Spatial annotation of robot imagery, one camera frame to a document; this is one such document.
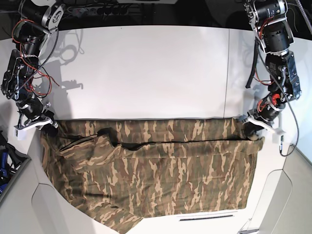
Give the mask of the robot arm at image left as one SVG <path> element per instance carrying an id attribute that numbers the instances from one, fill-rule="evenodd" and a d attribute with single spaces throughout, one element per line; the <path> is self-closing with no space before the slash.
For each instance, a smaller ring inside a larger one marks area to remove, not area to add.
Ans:
<path id="1" fill-rule="evenodd" d="M 65 4 L 60 0 L 22 0 L 19 3 L 21 18 L 11 33 L 16 47 L 0 86 L 3 95 L 13 100 L 19 110 L 17 133 L 37 128 L 54 137 L 58 132 L 54 113 L 48 110 L 49 104 L 41 101 L 47 94 L 36 93 L 32 82 L 36 74 L 52 80 L 44 73 L 47 61 L 40 62 L 39 56 L 50 36 L 59 33 L 58 25 L 64 11 Z"/>

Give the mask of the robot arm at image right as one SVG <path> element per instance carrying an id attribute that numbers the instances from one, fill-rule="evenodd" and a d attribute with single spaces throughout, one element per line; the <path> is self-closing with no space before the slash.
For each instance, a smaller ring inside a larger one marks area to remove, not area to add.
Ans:
<path id="1" fill-rule="evenodd" d="M 269 93 L 244 119 L 244 133 L 252 136 L 266 129 L 282 136 L 273 128 L 273 121 L 285 109 L 286 103 L 301 96 L 300 82 L 294 54 L 289 50 L 293 34 L 287 22 L 287 2 L 284 0 L 245 0 L 243 5 L 255 34 L 253 67 L 246 84 L 250 88 L 256 75 L 256 61 L 260 59 L 270 75 Z"/>

